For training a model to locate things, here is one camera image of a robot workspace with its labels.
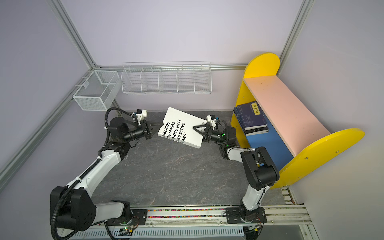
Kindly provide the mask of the white paper file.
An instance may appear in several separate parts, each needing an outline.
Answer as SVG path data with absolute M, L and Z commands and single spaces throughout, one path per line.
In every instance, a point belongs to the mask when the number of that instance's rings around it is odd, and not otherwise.
M 164 125 L 160 128 L 158 136 L 199 149 L 202 145 L 203 136 L 196 132 L 193 127 L 206 123 L 206 120 L 169 107 L 163 120 Z

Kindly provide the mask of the dark blue thin book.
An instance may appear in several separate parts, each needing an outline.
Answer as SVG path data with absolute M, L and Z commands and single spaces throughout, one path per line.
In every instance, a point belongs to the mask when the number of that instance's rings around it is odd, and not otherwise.
M 257 101 L 234 107 L 234 113 L 245 131 L 268 126 L 265 114 Z

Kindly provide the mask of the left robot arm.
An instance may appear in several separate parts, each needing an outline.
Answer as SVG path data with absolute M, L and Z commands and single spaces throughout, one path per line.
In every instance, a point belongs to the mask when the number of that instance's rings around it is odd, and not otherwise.
M 50 227 L 55 240 L 67 240 L 77 232 L 109 220 L 119 219 L 130 225 L 134 214 L 128 201 L 94 204 L 91 197 L 107 174 L 117 166 L 133 148 L 132 141 L 147 140 L 164 125 L 148 122 L 145 110 L 128 113 L 111 107 L 104 117 L 106 140 L 96 160 L 67 185 L 54 188 L 50 194 Z

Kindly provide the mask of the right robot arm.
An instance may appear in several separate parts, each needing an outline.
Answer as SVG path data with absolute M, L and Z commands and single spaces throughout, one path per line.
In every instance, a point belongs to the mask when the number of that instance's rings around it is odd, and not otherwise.
M 203 137 L 203 142 L 219 145 L 220 153 L 226 160 L 243 164 L 248 188 L 241 199 L 239 213 L 234 217 L 245 223 L 266 222 L 265 209 L 261 206 L 267 191 L 280 179 L 279 171 L 265 147 L 242 148 L 237 143 L 236 129 L 218 120 L 214 127 L 211 123 L 197 125 L 193 130 Z

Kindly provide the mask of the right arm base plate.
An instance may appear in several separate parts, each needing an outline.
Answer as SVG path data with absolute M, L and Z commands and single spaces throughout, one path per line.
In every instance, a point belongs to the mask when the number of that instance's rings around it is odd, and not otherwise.
M 226 208 L 223 216 L 228 224 L 264 224 L 267 222 L 265 209 L 260 207 L 249 211 L 243 206 Z

